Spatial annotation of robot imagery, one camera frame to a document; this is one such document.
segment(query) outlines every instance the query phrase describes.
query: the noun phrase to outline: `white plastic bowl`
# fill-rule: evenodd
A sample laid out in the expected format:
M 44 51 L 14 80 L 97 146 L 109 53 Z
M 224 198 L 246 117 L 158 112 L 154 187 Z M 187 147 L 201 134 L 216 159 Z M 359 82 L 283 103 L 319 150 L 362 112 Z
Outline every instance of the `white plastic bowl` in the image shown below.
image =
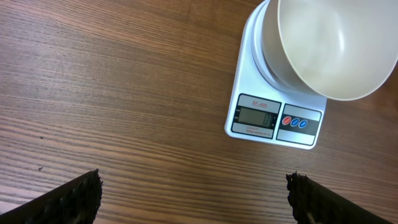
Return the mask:
M 398 0 L 271 0 L 262 31 L 271 70 L 334 100 L 377 90 L 398 60 Z

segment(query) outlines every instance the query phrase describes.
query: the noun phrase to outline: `table surface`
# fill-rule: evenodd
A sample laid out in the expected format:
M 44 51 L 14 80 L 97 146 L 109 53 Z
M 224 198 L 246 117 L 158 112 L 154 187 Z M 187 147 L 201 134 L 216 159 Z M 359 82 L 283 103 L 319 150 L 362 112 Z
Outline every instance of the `table surface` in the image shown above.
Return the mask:
M 95 223 L 295 223 L 297 170 L 398 222 L 398 71 L 311 151 L 225 134 L 260 2 L 0 1 L 0 213 L 98 168 Z

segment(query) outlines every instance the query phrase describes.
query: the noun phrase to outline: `white scale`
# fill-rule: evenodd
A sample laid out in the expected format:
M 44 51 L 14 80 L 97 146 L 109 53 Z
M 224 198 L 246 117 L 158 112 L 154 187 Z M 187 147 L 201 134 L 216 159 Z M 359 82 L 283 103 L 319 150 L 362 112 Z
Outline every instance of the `white scale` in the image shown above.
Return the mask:
M 312 149 L 326 98 L 290 90 L 269 69 L 261 42 L 268 3 L 245 25 L 225 131 L 233 138 Z

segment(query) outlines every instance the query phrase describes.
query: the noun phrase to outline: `digital display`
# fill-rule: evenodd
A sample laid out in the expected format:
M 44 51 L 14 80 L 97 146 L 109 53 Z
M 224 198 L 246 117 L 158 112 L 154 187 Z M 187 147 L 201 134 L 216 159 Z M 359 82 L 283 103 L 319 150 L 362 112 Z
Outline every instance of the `digital display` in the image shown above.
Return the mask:
M 242 107 L 238 121 L 240 123 L 253 124 L 256 126 L 270 128 L 273 118 L 274 116 L 270 113 L 258 110 L 250 110 Z

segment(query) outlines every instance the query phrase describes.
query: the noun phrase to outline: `black object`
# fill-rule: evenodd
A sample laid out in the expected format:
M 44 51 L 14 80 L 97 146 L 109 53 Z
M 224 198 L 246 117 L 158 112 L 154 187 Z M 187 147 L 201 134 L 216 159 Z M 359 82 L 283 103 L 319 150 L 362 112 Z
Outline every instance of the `black object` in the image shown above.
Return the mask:
M 307 176 L 286 174 L 287 200 L 298 224 L 391 224 Z
M 98 169 L 0 215 L 2 224 L 92 224 L 101 205 Z

